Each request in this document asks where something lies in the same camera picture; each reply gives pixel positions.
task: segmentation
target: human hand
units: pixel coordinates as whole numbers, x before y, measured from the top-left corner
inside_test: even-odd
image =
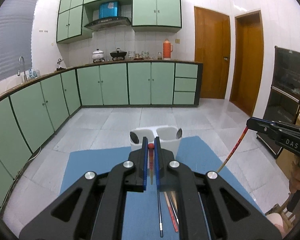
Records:
[[[293,171],[289,180],[289,190],[293,194],[296,193],[297,190],[300,190],[300,167],[294,162],[292,163],[292,166]]]

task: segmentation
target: window blind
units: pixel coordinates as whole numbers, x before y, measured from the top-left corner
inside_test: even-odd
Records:
[[[0,7],[0,81],[18,73],[20,56],[26,70],[32,68],[31,33],[36,3],[37,0],[5,0]]]

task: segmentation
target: sink faucet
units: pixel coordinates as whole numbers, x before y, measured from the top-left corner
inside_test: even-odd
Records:
[[[20,62],[21,62],[21,59],[22,59],[22,64],[23,64],[23,78],[24,78],[24,81],[27,82],[27,76],[26,76],[26,66],[25,66],[25,59],[20,56],[19,58],[19,70],[18,70],[18,76],[20,76]]]

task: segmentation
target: tiled floor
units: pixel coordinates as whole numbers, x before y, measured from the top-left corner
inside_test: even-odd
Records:
[[[58,196],[70,152],[130,146],[130,130],[168,124],[181,127],[184,137],[198,135],[223,161],[247,118],[235,105],[221,99],[200,99],[198,108],[81,109],[26,169],[3,220],[18,236],[23,226]],[[288,180],[255,132],[248,131],[226,166],[263,212],[288,197]]]

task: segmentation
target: silver bolt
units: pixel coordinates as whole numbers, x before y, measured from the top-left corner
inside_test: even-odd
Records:
[[[124,163],[123,163],[123,166],[125,167],[125,168],[131,168],[132,166],[133,166],[133,162],[132,161],[125,161]]]
[[[216,179],[218,177],[218,174],[214,171],[209,171],[208,172],[208,178],[209,179]]]
[[[169,165],[170,165],[170,167],[172,167],[172,168],[177,168],[177,167],[180,166],[180,163],[177,162],[177,161],[171,161],[171,162],[169,163]]]
[[[86,172],[86,174],[84,175],[84,177],[86,179],[93,179],[96,176],[96,174],[93,171],[88,171]]]

